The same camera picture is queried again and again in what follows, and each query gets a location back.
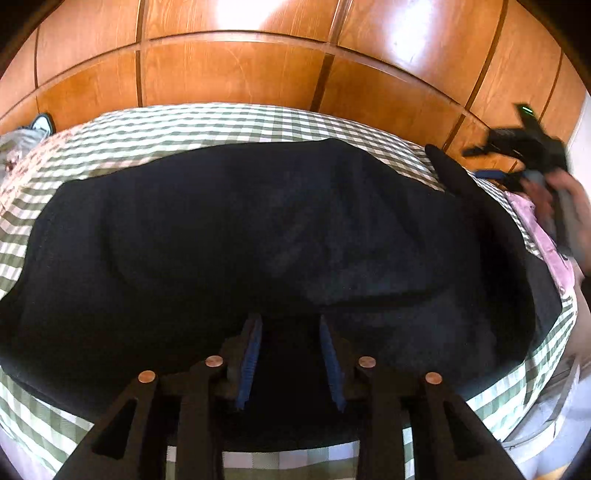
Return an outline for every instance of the checkered bedsheet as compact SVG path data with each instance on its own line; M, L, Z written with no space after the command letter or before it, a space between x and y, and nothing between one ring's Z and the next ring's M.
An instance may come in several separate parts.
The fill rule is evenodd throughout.
M104 175L194 148L239 142L340 138L366 150L397 172L442 190L424 150L395 135L356 122L289 108L207 103L153 106L107 113L79 128L27 178L0 218L0 297L22 270L35 218L63 182ZM512 216L527 249L540 257L502 193L475 180ZM525 361L469 400L491 432L504 439L531 407L552 375L576 319L574 294L563 298L552 330ZM48 469L57 471L91 428L86 420L32 397L0 368L0 426ZM404 431L405 470L414 475L412 434ZM225 453L228 480L336 480L354 478L357 442L277 453ZM176 451L168 449L167 478Z

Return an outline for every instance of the pink cloth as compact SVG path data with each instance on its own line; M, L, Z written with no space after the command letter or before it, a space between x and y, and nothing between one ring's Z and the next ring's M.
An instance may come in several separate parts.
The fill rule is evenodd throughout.
M527 198L516 193L505 192L505 196L521 219L523 226L532 236L538 249L548 265L548 270L554 278L554 283L560 294L572 291L574 288L574 271L570 261L556 250L554 241L535 219L535 205Z

